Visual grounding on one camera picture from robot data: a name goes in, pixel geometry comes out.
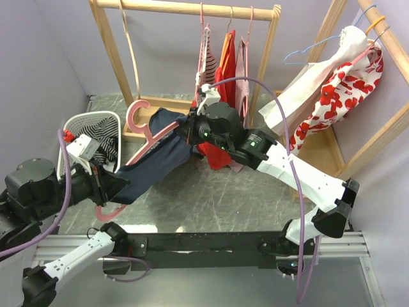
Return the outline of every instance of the white wall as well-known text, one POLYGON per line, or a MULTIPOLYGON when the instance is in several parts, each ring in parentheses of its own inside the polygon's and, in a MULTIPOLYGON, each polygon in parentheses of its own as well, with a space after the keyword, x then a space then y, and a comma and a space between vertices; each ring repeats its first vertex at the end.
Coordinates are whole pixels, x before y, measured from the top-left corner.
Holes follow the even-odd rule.
MULTIPOLYGON (((377 0, 376 4, 391 30, 409 52, 407 1, 377 0)), ((359 24, 365 30, 366 18, 359 24)), ((376 38, 374 31, 369 35, 376 38)), ((353 154, 401 107, 409 102, 409 87, 385 52, 379 87, 344 122, 335 125, 344 159, 353 154)), ((351 221, 362 230, 371 253, 376 274, 388 306, 409 303, 409 130, 375 157, 355 176, 360 183, 351 221)))
POLYGON ((56 161, 57 129, 85 111, 87 97, 33 0, 0 9, 0 188, 33 158, 56 161))
MULTIPOLYGON (((45 18, 58 37, 87 94, 120 92, 100 34, 87 0, 36 0, 45 18)), ((283 66, 284 57, 305 49, 314 42, 330 0, 207 0, 207 4, 246 6, 271 9, 282 6, 282 15, 275 37, 265 80, 273 88, 285 88, 296 76, 299 67, 283 66)), ((349 1, 341 17, 337 33, 351 24, 358 5, 349 1)), ((127 11, 130 34, 134 42, 143 95, 154 93, 192 93, 200 46, 199 16, 127 11)), ((119 10, 107 9, 112 32, 128 76, 135 91, 132 62, 119 10)), ((229 19, 205 17, 212 30, 212 50, 220 57, 229 19)), ((248 20, 234 20, 230 29, 246 36, 248 20)), ((249 49, 250 75, 256 76, 268 28, 267 22, 255 21, 249 49)), ((306 59, 307 54, 293 60, 306 59)))

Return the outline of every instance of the blue wire hanger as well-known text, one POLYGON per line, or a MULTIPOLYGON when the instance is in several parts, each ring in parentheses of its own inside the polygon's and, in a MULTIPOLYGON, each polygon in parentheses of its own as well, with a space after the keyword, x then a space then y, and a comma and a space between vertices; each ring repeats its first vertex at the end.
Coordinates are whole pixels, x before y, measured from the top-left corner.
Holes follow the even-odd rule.
POLYGON ((321 43, 323 43, 323 42, 326 42, 327 40, 331 40, 331 39, 333 39, 333 38, 335 38, 335 37, 338 37, 338 38, 339 38, 340 35, 334 35, 334 36, 328 37, 328 38, 326 38, 326 39, 324 39, 324 40, 322 40, 322 41, 320 41, 320 42, 318 42, 318 43, 315 43, 314 45, 311 45, 311 46, 307 47, 307 48, 304 49, 303 51, 297 50, 297 51, 294 51, 294 52, 288 54, 288 55, 284 58, 284 61, 282 61, 282 64, 284 64, 284 65, 306 65, 306 64, 308 64, 308 63, 286 63, 286 60, 287 60, 290 56, 292 56, 293 54, 296 54, 296 53, 304 53, 305 51, 308 51, 309 49, 311 49, 311 48, 313 48, 313 47, 315 47, 315 46, 317 46, 317 45, 319 45, 319 44, 321 44, 321 43))
MULTIPOLYGON (((372 7, 376 7, 376 4, 372 4, 371 6, 369 6, 366 10, 364 10, 363 12, 362 12, 362 14, 360 15, 360 17, 358 18, 358 20, 356 21, 356 23, 354 24, 354 26, 356 26, 357 24, 358 24, 358 22, 359 22, 359 20, 362 18, 362 16, 366 13, 366 11, 368 11, 368 9, 370 9, 370 8, 372 8, 372 7)), ((318 43, 315 43, 314 45, 311 45, 311 46, 309 46, 309 47, 307 47, 306 49, 304 49, 303 51, 301 51, 301 50, 297 50, 297 51, 294 51, 294 52, 291 52, 290 54, 288 54, 285 58, 284 58, 284 61, 282 61, 282 64, 284 64, 284 65, 306 65, 306 64, 308 64, 308 63, 286 63, 286 60, 290 57, 290 56, 292 56, 293 54, 296 54, 296 53, 304 53, 305 51, 308 51, 309 49, 311 49, 311 48, 313 48, 313 47, 315 47, 315 46, 317 46, 317 45, 319 45, 319 44, 321 44, 321 43, 323 43, 323 42, 326 42, 327 40, 331 40, 331 39, 333 39, 333 38, 335 38, 335 37, 340 37, 340 35, 333 35, 333 36, 331 36, 331 37, 328 37, 328 38, 326 38, 326 39, 324 39, 324 40, 322 40, 322 41, 320 41, 320 42, 318 42, 318 43)))

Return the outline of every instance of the gray floor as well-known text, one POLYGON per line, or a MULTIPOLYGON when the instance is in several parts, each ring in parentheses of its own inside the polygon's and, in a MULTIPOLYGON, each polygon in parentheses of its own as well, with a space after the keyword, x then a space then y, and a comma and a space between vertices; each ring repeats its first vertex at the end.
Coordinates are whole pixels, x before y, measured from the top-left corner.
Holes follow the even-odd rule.
MULTIPOLYGON (((190 95, 161 97, 192 100, 190 95)), ((269 102, 261 95, 258 107, 269 102)), ((89 111, 110 110, 125 122, 126 105, 121 95, 92 97, 89 111)), ((256 128, 270 132, 256 113, 256 128)), ((126 163, 140 145, 124 142, 121 163, 126 163)), ((110 203, 108 213, 117 204, 110 203)), ((152 186, 114 221, 131 232, 232 232, 281 230, 289 219, 298 218, 299 202, 292 201, 289 187, 266 174, 245 167, 239 174, 229 168, 211 170, 207 160, 190 158, 152 186)), ((313 205, 307 203, 306 211, 313 205)), ((103 222, 94 215, 94 204, 84 201, 66 213, 59 233, 81 234, 103 222)))
MULTIPOLYGON (((69 281, 50 307, 296 307, 295 293, 294 281, 269 269, 156 269, 135 283, 115 283, 103 277, 101 262, 95 262, 69 281)), ((370 302, 359 259, 326 258, 314 268, 301 306, 373 306, 370 302)))

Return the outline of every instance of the orange hanger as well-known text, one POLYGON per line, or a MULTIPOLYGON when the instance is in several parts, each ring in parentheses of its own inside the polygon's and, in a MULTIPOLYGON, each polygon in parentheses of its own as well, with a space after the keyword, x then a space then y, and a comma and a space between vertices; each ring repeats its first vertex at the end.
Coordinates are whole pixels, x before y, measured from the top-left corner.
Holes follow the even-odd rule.
POLYGON ((368 36, 368 33, 370 32, 370 30, 372 30, 380 21, 385 20, 386 16, 381 16, 378 19, 376 19, 370 26, 369 28, 366 29, 365 31, 365 35, 368 36))
POLYGON ((224 43, 223 43, 223 48, 222 48, 222 55, 220 57, 220 65, 219 67, 222 67, 224 64, 224 57, 226 56, 226 52, 228 50, 228 45, 229 42, 231 40, 231 34, 229 33, 229 28, 230 28, 230 24, 231 24, 231 20, 233 19, 233 7, 230 6, 230 21, 228 24, 228 31, 226 33, 226 36, 224 37, 224 43))

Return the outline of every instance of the wooden rod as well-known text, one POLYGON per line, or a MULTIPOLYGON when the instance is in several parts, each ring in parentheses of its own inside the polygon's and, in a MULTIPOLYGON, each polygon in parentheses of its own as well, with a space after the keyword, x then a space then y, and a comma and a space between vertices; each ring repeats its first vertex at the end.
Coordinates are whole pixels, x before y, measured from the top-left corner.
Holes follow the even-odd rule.
MULTIPOLYGON (((101 8, 119 8, 118 0, 95 0, 96 4, 101 8)), ((122 0, 122 7, 126 10, 173 13, 184 15, 200 15, 200 4, 197 3, 181 3, 168 1, 136 1, 122 0)), ((212 17, 230 18, 231 7, 221 5, 203 5, 203 15, 212 17)), ((250 19, 251 8, 233 7, 234 19, 250 19)), ((273 18, 271 10, 254 9, 253 20, 271 21, 273 18)))
POLYGON ((96 5, 95 0, 89 0, 89 5, 91 7, 92 14, 94 15, 96 25, 100 30, 102 41, 104 42, 105 49, 107 50, 108 53, 109 61, 111 61, 111 65, 112 68, 114 69, 116 79, 118 80, 118 84, 120 85, 123 98, 125 99, 125 103, 129 107, 131 103, 134 102, 134 98, 129 87, 127 75, 125 74, 125 71, 122 66, 120 54, 118 52, 118 48, 116 47, 111 27, 109 26, 107 14, 105 13, 105 9, 96 5))
MULTIPOLYGON (((317 37, 315 38, 314 43, 318 43, 328 37, 334 32, 335 26, 338 23, 339 18, 341 17, 343 10, 345 8, 348 0, 332 0, 330 8, 322 22, 320 30, 318 31, 317 37)), ((324 51, 325 43, 321 43, 311 49, 311 52, 308 55, 307 62, 315 63, 320 59, 322 52, 324 51)))
MULTIPOLYGON (((362 10, 366 10, 369 6, 372 5, 372 0, 357 0, 360 8, 362 10)), ((373 7, 370 8, 365 13, 366 18, 368 19, 369 23, 372 24, 376 19, 381 17, 378 9, 373 7)), ((388 24, 385 20, 381 20, 377 25, 374 27, 374 30, 377 35, 381 34, 384 29, 388 27, 388 24)), ((403 77, 405 78, 406 82, 409 84, 409 57, 408 54, 403 50, 401 44, 396 39, 395 35, 393 34, 392 30, 386 30, 384 34, 380 37, 385 48, 388 50, 390 56, 394 60, 396 66, 402 73, 403 77)))
MULTIPOLYGON (((258 68, 258 73, 257 73, 257 79, 260 81, 264 79, 264 74, 266 72, 266 68, 268 65, 268 59, 270 58, 270 53, 271 53, 271 49, 273 46, 275 32, 279 24, 280 14, 281 14, 281 6, 275 5, 273 8, 273 17, 268 27, 267 38, 266 38, 266 42, 264 44, 264 49, 263 49, 263 55, 261 56, 261 63, 260 63, 260 66, 258 68)), ((249 111, 251 127, 252 127, 254 112, 256 111, 257 100, 260 94, 260 90, 261 90, 260 84, 258 83, 255 84, 253 88, 253 93, 251 95, 250 111, 249 111)))
POLYGON ((337 173, 347 180, 376 154, 383 150, 400 133, 409 127, 409 102, 405 104, 337 173))

